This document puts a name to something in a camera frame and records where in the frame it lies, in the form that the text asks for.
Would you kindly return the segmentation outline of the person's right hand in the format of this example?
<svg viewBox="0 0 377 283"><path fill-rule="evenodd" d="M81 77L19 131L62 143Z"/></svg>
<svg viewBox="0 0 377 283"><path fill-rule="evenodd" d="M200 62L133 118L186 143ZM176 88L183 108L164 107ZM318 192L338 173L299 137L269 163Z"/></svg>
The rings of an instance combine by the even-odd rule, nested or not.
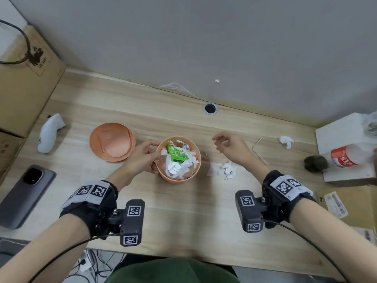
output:
<svg viewBox="0 0 377 283"><path fill-rule="evenodd" d="M253 155L244 140L233 133L222 131L212 137L214 145L216 142L229 142L230 151L221 152L230 161L243 166L249 172L255 172L263 168L263 164Z"/></svg>

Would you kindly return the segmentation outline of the person's left hand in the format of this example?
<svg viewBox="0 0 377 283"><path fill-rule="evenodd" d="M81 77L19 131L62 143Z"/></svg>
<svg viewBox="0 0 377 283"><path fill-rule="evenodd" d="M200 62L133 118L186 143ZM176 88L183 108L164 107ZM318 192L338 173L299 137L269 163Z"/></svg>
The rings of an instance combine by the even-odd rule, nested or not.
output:
<svg viewBox="0 0 377 283"><path fill-rule="evenodd" d="M153 147L158 147L160 142L149 139L137 145L130 156L120 167L121 171L133 178L141 172L158 174L158 168L155 161L147 161L145 155L148 153L158 152Z"/></svg>

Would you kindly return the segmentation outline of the orange desktop trash bin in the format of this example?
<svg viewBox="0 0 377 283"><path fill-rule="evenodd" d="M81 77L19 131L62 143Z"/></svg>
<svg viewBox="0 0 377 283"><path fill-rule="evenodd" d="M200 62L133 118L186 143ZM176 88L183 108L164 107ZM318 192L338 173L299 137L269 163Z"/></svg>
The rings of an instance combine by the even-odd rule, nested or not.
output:
<svg viewBox="0 0 377 283"><path fill-rule="evenodd" d="M175 148L177 153L185 153L185 160L173 161L167 146ZM159 175L170 184L181 184L198 174L202 163L199 148L190 139L183 136L172 136L163 140L156 150L159 154L155 160Z"/></svg>

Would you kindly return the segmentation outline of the person's right forearm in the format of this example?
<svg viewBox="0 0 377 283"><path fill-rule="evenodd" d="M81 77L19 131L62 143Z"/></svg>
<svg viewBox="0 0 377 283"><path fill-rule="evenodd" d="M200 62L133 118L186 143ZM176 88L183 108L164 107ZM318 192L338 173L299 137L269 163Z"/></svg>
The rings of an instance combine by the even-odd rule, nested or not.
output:
<svg viewBox="0 0 377 283"><path fill-rule="evenodd" d="M262 184L270 171L263 164L251 174ZM377 283L377 247L317 202L300 200L290 215L290 224L322 250L349 282Z"/></svg>

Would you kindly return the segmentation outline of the green plastic wrapper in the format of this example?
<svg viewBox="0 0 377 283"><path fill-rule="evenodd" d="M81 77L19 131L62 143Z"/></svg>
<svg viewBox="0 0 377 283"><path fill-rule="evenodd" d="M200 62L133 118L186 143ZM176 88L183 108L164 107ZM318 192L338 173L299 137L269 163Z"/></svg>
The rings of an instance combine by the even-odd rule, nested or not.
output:
<svg viewBox="0 0 377 283"><path fill-rule="evenodd" d="M182 163L184 161L189 160L188 152L189 150L186 150L182 147L174 146L168 144L166 146L168 154L171 156L171 160L173 162Z"/></svg>

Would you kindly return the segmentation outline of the large crumpled white tissue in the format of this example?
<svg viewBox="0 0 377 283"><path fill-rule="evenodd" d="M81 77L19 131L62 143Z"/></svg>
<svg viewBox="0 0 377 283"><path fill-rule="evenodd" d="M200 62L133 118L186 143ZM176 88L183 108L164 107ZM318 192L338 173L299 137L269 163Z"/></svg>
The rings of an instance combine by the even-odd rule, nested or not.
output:
<svg viewBox="0 0 377 283"><path fill-rule="evenodd" d="M221 176L224 180L231 180L237 174L238 166L228 161L225 164L211 163L207 176Z"/></svg>

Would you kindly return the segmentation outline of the heap of white paper scraps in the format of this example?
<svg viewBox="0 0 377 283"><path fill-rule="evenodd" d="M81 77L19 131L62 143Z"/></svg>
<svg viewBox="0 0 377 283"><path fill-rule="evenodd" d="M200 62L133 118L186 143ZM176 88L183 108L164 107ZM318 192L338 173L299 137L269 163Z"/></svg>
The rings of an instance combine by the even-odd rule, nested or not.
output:
<svg viewBox="0 0 377 283"><path fill-rule="evenodd" d="M189 160L182 163L173 162L166 149L168 144L189 150ZM189 144L186 140L169 139L165 144L162 144L160 153L160 157L156 160L157 166L162 174L171 180L182 181L189 179L194 176L199 168L199 153L196 152L194 146Z"/></svg>

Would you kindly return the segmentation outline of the orange bin lid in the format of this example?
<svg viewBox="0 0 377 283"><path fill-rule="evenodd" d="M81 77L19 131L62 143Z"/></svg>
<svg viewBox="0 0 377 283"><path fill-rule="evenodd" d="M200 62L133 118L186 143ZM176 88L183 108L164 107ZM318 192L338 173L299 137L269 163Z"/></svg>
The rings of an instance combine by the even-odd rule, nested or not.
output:
<svg viewBox="0 0 377 283"><path fill-rule="evenodd" d="M92 131L89 146L98 158L107 162L120 162L134 151L136 138L123 124L104 123Z"/></svg>

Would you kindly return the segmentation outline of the clear tape scrap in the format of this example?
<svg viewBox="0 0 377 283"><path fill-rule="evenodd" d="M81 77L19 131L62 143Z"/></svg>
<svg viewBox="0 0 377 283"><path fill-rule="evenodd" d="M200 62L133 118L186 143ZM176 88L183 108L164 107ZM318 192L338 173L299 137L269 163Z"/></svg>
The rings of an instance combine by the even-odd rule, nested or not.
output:
<svg viewBox="0 0 377 283"><path fill-rule="evenodd" d="M164 90L164 91L169 91L169 92L172 92L172 93L176 93L176 94L179 94L179 95L184 95L184 96L188 96L188 97L198 99L198 97L195 94L193 94L189 90L187 90L178 81L174 81L174 82L169 83L167 85L157 86L155 88L161 89L161 90Z"/></svg>

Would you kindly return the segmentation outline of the white handheld controller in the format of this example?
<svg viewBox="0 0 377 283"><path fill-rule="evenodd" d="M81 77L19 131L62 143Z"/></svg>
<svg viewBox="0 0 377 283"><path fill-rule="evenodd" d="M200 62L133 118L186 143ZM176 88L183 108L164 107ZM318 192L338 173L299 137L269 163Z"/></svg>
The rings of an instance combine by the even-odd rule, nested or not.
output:
<svg viewBox="0 0 377 283"><path fill-rule="evenodd" d="M50 116L41 128L37 151L43 154L51 152L56 143L58 131L65 127L66 124L59 113Z"/></svg>

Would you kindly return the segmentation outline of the white box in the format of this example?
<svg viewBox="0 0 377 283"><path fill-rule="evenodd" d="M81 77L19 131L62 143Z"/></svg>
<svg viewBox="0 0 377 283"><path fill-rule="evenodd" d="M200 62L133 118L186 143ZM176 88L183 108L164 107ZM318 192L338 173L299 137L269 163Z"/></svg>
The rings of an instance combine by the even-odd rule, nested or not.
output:
<svg viewBox="0 0 377 283"><path fill-rule="evenodd" d="M321 128L316 129L316 139L319 154L332 149L354 143L377 144L377 137L364 133L363 114L352 113ZM368 163L363 166L334 167L323 173L323 179L328 183L340 185L377 185L377 164Z"/></svg>

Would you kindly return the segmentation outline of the plastic bottle with red label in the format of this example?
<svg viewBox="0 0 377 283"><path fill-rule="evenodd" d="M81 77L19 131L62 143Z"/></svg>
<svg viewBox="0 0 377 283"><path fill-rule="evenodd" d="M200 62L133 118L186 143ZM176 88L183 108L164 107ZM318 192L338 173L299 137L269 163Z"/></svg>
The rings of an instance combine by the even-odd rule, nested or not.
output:
<svg viewBox="0 0 377 283"><path fill-rule="evenodd" d="M346 168L372 163L376 150L377 144L363 142L332 149L320 156L325 158L328 168Z"/></svg>

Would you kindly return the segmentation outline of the flat cardboard box with label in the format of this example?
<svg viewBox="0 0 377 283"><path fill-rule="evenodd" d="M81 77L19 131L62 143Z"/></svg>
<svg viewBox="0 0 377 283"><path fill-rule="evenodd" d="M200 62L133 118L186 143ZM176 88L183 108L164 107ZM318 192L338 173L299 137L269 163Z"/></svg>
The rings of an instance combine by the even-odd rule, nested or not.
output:
<svg viewBox="0 0 377 283"><path fill-rule="evenodd" d="M377 186L322 188L318 203L377 246Z"/></svg>

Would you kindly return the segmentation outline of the low brown cardboard box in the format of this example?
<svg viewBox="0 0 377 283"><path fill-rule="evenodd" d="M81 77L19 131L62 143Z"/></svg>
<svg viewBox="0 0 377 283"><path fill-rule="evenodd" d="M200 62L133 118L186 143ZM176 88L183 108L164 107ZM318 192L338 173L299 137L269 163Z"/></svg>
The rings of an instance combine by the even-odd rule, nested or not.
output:
<svg viewBox="0 0 377 283"><path fill-rule="evenodd" d="M3 183L25 139L0 130L0 185Z"/></svg>

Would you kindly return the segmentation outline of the large brown cardboard box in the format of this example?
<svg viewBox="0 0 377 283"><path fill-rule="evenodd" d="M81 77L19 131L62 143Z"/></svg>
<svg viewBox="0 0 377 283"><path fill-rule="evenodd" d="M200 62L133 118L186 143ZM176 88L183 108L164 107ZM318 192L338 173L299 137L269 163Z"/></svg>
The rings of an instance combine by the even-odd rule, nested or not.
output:
<svg viewBox="0 0 377 283"><path fill-rule="evenodd" d="M31 25L24 28L32 60L0 64L0 130L26 138L66 65Z"/></svg>

